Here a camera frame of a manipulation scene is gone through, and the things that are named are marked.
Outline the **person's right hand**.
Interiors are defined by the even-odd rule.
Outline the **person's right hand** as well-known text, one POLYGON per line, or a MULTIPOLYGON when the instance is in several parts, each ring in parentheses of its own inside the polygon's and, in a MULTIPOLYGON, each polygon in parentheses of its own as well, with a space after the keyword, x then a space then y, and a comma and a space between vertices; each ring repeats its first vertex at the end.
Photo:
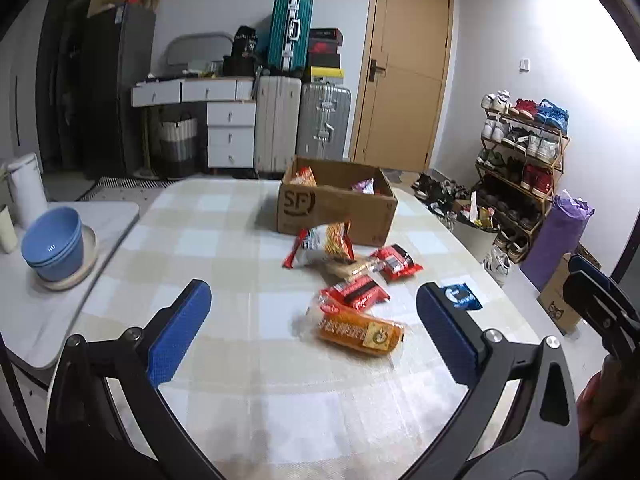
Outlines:
POLYGON ((601 369, 587 382, 576 402, 578 429, 582 437, 606 442, 620 429, 634 382, 623 363, 607 356, 601 369))

